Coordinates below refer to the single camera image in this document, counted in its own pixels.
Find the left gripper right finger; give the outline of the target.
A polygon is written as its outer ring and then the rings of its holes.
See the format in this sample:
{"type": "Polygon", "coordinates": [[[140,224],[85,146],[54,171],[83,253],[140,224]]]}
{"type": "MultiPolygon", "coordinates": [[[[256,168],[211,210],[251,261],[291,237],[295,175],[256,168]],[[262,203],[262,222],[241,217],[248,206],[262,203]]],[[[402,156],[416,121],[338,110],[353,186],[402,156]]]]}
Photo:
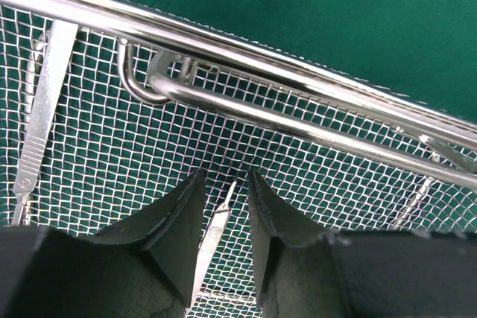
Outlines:
{"type": "Polygon", "coordinates": [[[248,211],[265,317],[474,317],[476,235],[328,229],[255,171],[248,211]]]}

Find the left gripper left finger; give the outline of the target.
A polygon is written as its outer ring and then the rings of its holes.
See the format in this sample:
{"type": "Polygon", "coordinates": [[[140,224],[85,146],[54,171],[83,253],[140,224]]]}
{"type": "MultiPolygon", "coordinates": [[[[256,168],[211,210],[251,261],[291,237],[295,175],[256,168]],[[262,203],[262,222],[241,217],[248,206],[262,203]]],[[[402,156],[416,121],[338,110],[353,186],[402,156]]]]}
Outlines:
{"type": "Polygon", "coordinates": [[[94,235],[1,229],[3,317],[182,317],[192,303],[203,170],[94,235]]]}

